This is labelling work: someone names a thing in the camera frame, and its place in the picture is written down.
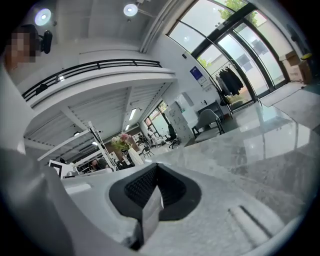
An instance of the tree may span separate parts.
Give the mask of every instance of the tree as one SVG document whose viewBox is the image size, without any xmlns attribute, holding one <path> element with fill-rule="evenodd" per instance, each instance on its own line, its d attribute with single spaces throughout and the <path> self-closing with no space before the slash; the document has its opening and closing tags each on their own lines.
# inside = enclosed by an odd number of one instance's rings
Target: tree
<svg viewBox="0 0 320 256">
<path fill-rule="evenodd" d="M 211 63 L 207 63 L 206 60 L 203 58 L 198 57 L 197 60 L 205 69 L 211 66 Z"/>
<path fill-rule="evenodd" d="M 225 0 L 225 5 L 227 7 L 229 7 L 231 10 L 234 10 L 235 12 L 240 10 L 242 7 L 244 7 L 246 5 L 245 2 L 243 2 L 242 0 Z M 224 10 L 218 10 L 218 12 L 220 13 L 220 16 L 222 19 L 226 20 L 228 19 L 232 13 L 230 11 L 228 11 L 227 9 Z M 247 17 L 247 19 L 256 27 L 257 26 L 257 19 L 255 18 L 256 16 L 256 12 L 252 12 L 249 14 L 249 16 Z M 236 31 L 239 32 L 241 31 L 245 26 L 239 26 L 237 27 Z"/>
</svg>

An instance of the textured black pad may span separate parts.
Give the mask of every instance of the textured black pad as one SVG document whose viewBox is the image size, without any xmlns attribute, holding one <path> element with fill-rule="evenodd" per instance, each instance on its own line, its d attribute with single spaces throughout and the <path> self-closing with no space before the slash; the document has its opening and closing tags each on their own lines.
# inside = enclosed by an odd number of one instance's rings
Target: textured black pad
<svg viewBox="0 0 320 256">
<path fill-rule="evenodd" d="M 142 209 L 156 186 L 162 195 L 164 209 L 160 221 L 174 221 L 186 217 L 201 199 L 197 183 L 163 164 L 151 164 L 114 183 L 109 197 L 120 214 L 142 220 Z"/>
</svg>

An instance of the brown box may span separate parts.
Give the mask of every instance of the brown box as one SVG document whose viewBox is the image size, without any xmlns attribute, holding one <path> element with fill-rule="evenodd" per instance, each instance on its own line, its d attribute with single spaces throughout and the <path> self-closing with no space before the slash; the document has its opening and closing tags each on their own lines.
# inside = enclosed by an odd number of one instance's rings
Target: brown box
<svg viewBox="0 0 320 256">
<path fill-rule="evenodd" d="M 288 52 L 283 56 L 280 56 L 279 60 L 282 61 L 284 65 L 286 65 L 285 63 L 287 63 L 291 67 L 300 63 L 300 59 L 294 50 Z"/>
<path fill-rule="evenodd" d="M 308 84 L 312 80 L 311 71 L 306 60 L 302 61 L 299 65 L 287 68 L 287 71 L 291 81 Z"/>
</svg>

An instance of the round ceiling light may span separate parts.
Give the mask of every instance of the round ceiling light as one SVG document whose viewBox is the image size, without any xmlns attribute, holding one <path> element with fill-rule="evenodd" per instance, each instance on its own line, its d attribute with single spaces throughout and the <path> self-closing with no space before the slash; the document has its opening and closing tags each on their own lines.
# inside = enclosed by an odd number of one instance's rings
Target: round ceiling light
<svg viewBox="0 0 320 256">
<path fill-rule="evenodd" d="M 34 23 L 38 26 L 43 26 L 48 23 L 51 18 L 51 11 L 47 8 L 41 9 L 38 11 L 34 17 Z"/>
<path fill-rule="evenodd" d="M 128 17 L 132 17 L 132 16 L 135 16 L 138 12 L 138 7 L 133 4 L 133 3 L 130 3 L 130 4 L 127 4 L 124 8 L 123 8 L 123 12 L 126 16 Z"/>
</svg>

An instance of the flower bouquet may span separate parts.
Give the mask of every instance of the flower bouquet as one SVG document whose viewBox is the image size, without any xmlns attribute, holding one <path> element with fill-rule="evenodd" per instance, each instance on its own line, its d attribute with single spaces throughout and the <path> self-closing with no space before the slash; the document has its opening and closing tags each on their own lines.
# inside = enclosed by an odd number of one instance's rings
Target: flower bouquet
<svg viewBox="0 0 320 256">
<path fill-rule="evenodd" d="M 131 137 L 132 136 L 127 133 L 120 133 L 118 136 L 112 138 L 111 144 L 117 150 L 128 150 L 131 148 L 131 144 L 128 142 L 128 139 L 130 139 Z"/>
</svg>

